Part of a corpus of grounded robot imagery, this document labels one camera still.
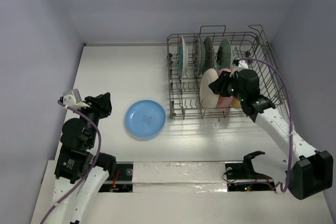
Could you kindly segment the cream white plate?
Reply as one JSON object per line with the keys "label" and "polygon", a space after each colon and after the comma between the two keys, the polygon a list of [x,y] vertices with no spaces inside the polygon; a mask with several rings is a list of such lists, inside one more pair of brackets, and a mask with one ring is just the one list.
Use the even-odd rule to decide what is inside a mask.
{"label": "cream white plate", "polygon": [[200,86],[200,100],[204,108],[215,108],[218,103],[218,94],[214,94],[213,91],[209,88],[209,84],[218,79],[218,74],[215,69],[207,69],[202,78]]}

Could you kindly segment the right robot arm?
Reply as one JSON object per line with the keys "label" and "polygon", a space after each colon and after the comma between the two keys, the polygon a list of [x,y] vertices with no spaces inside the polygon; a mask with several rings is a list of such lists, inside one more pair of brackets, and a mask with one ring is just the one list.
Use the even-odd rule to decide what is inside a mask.
{"label": "right robot arm", "polygon": [[292,120],[286,121],[281,116],[273,102],[261,94],[255,71],[223,71],[208,87],[214,94],[239,100],[243,112],[288,156],[274,164],[267,160],[244,162],[241,171],[246,177],[268,175],[282,192],[288,190],[299,200],[332,187],[332,155],[306,142],[293,129]]}

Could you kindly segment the blue plate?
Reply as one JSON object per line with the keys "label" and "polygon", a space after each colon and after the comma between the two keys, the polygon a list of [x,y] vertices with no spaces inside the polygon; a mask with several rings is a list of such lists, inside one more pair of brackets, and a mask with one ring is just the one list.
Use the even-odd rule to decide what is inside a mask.
{"label": "blue plate", "polygon": [[164,128],[166,113],[153,100],[140,100],[132,104],[124,117],[126,130],[138,138],[156,137]]}

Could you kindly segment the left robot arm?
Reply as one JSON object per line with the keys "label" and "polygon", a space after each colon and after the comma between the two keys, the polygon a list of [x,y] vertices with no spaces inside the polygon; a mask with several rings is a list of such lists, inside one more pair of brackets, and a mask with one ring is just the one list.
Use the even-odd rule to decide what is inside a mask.
{"label": "left robot arm", "polygon": [[58,104],[77,117],[62,126],[52,206],[41,222],[83,223],[99,189],[117,170],[116,158],[100,151],[98,124],[111,115],[110,93],[82,99],[78,89],[72,89],[62,94]]}

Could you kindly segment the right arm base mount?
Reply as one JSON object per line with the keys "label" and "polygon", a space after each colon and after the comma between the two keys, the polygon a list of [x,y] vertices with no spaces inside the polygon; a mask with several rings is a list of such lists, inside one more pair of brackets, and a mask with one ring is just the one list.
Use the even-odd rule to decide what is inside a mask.
{"label": "right arm base mount", "polygon": [[274,180],[255,172],[253,168],[252,160],[259,155],[265,155],[265,152],[255,151],[246,154],[241,162],[225,164],[222,179],[227,184],[228,192],[275,191]]}

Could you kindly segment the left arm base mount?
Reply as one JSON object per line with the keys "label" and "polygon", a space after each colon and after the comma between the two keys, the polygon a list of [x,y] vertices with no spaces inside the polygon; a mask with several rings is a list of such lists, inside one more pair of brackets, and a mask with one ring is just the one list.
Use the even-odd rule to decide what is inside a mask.
{"label": "left arm base mount", "polygon": [[117,163],[112,175],[100,187],[100,193],[131,193],[133,192],[133,163]]}

